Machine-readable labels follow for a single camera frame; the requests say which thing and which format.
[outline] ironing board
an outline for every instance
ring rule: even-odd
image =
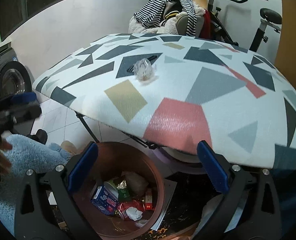
[[[145,82],[127,69],[153,55]],[[296,90],[264,57],[169,34],[111,34],[47,70],[33,88],[125,133],[230,163],[296,170]]]

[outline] green wrapper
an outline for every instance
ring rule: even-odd
[[[129,191],[127,189],[126,180],[125,179],[122,180],[116,186],[117,186],[117,190],[118,190],[118,201],[119,201],[119,203],[130,201],[131,198],[130,198]]]

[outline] bike seat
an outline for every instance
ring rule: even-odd
[[[272,22],[275,24],[281,24],[282,21],[282,17],[279,13],[267,8],[260,9],[260,16],[263,19],[266,19],[268,22]]]

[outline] white tile floor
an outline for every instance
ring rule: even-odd
[[[72,142],[77,149],[81,150],[89,141],[93,141],[81,121],[76,117],[75,112],[52,99],[40,104],[42,115],[37,118],[32,127],[31,134],[35,134],[38,129],[43,129],[48,134],[46,145],[50,143],[61,144],[64,140]],[[144,152],[153,160],[160,173],[167,177],[174,172],[161,162],[153,152],[130,139],[117,129],[109,127],[97,120],[84,117],[86,123],[101,142],[116,141],[127,143]]]

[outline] white wall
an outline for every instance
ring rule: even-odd
[[[63,0],[29,19],[10,36],[18,60],[31,72],[32,82],[79,48],[111,33],[128,33],[129,20],[148,0]],[[259,9],[281,13],[281,0],[249,0],[239,5],[215,0],[220,20],[231,37],[249,48],[260,23]],[[259,53],[274,61],[279,35],[267,30],[269,41]],[[45,98],[38,95],[40,102]]]
[[[243,4],[237,4],[228,0],[215,0],[214,11],[216,6],[222,8],[219,13],[219,20],[225,26],[227,32],[237,41],[239,46],[249,49],[252,40],[260,25],[259,11],[261,8],[268,8],[282,15],[281,0],[248,0]],[[265,35],[269,37],[268,42],[260,44],[258,53],[274,63],[280,34],[276,33],[272,27],[267,27]]]

